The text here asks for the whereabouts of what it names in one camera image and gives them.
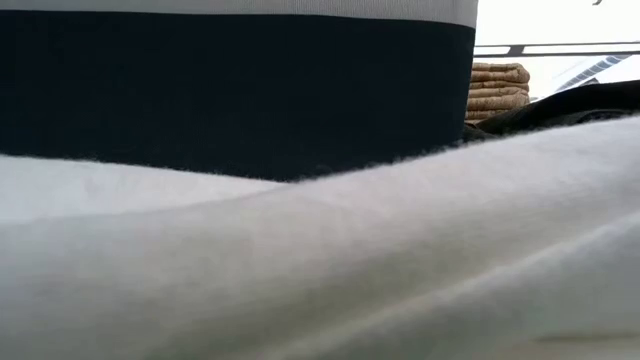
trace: white sheet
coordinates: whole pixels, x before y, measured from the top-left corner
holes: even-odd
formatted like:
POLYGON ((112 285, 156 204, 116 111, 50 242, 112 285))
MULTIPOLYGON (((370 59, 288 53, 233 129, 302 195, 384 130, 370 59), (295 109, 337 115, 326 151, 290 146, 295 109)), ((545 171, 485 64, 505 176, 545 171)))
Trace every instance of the white sheet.
POLYGON ((118 177, 165 175, 5 158, 0 358, 637 359, 639 138, 557 129, 219 201, 236 181, 171 173, 205 202, 149 186, 122 211, 118 177))

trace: striped fabric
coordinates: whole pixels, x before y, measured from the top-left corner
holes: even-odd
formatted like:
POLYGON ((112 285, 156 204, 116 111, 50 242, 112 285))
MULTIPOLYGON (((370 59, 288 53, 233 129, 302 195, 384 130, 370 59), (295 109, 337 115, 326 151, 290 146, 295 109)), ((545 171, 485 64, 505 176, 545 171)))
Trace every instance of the striped fabric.
POLYGON ((477 0, 0 0, 0 153, 273 180, 459 139, 477 0))

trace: white stripe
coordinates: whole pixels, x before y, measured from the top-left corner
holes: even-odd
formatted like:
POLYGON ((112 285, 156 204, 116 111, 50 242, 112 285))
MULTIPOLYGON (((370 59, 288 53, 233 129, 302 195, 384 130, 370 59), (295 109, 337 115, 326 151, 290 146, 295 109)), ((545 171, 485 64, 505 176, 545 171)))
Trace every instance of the white stripe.
POLYGON ((478 0, 0 0, 3 10, 300 14, 426 20, 474 27, 478 0))
POLYGON ((640 43, 637 44, 595 44, 595 45, 530 45, 524 54, 545 53, 588 53, 588 52, 616 52, 616 51, 640 51, 640 43))
POLYGON ((505 55, 510 49, 509 46, 475 47, 473 55, 505 55))

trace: dark cloth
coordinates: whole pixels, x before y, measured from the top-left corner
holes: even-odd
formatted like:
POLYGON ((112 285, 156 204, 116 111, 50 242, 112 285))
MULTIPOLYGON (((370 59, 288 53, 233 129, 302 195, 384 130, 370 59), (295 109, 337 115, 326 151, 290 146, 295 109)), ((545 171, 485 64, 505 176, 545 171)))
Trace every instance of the dark cloth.
POLYGON ((462 135, 474 36, 429 21, 0 11, 0 153, 270 180, 415 156, 462 135))
POLYGON ((465 129, 465 142, 619 119, 640 111, 640 81, 587 85, 493 116, 465 129))

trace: white fabric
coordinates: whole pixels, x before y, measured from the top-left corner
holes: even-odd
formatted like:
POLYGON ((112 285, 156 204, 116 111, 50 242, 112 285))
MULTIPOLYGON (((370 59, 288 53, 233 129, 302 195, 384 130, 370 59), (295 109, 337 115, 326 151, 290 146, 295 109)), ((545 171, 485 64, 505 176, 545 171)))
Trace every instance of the white fabric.
POLYGON ((474 27, 478 0, 0 0, 0 9, 299 14, 427 20, 474 27))
POLYGON ((237 198, 279 186, 229 176, 7 156, 0 156, 0 169, 10 174, 0 176, 0 224, 157 210, 237 198))
POLYGON ((56 219, 35 218, 83 181, 35 174, 83 165, 4 159, 0 207, 39 215, 0 225, 0 358, 637 359, 639 138, 640 119, 600 123, 56 219))

